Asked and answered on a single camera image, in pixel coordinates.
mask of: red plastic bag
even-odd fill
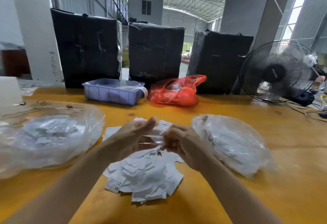
[[[167,79],[151,85],[148,100],[153,103],[193,106],[199,103],[196,87],[205,82],[205,75],[190,75],[180,79]]]

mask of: table surface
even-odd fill
[[[256,102],[248,96],[206,95],[199,96],[197,106],[188,108],[152,105],[143,100],[130,107],[88,101],[83,90],[64,88],[41,88],[26,99],[95,104],[106,115],[105,127],[151,116],[182,125],[190,125],[199,114],[240,119],[262,135],[278,169],[260,171],[252,180],[238,175],[241,182],[284,223],[326,223],[327,124],[307,119],[284,105]],[[173,196],[142,206],[131,203],[131,194],[105,190],[107,178],[102,175],[70,223],[231,223],[203,177],[185,163],[176,163],[176,168],[184,179]],[[66,169],[24,171],[0,180],[0,222],[45,190]]]

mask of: white pillar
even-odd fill
[[[14,0],[32,78],[65,86],[50,8],[51,0]]]

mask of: hand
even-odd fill
[[[104,141],[113,152],[113,162],[120,161],[137,151],[156,148],[158,145],[148,135],[156,124],[154,118],[148,121],[126,123],[115,134]]]
[[[214,148],[201,141],[191,127],[173,124],[165,132],[161,150],[175,152],[194,170],[199,171],[201,162],[214,152]]]

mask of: size tag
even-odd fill
[[[118,193],[121,186],[124,184],[125,180],[126,180],[126,177],[124,177],[123,175],[119,175],[116,177],[111,176],[107,180],[105,189],[109,190],[113,193]]]

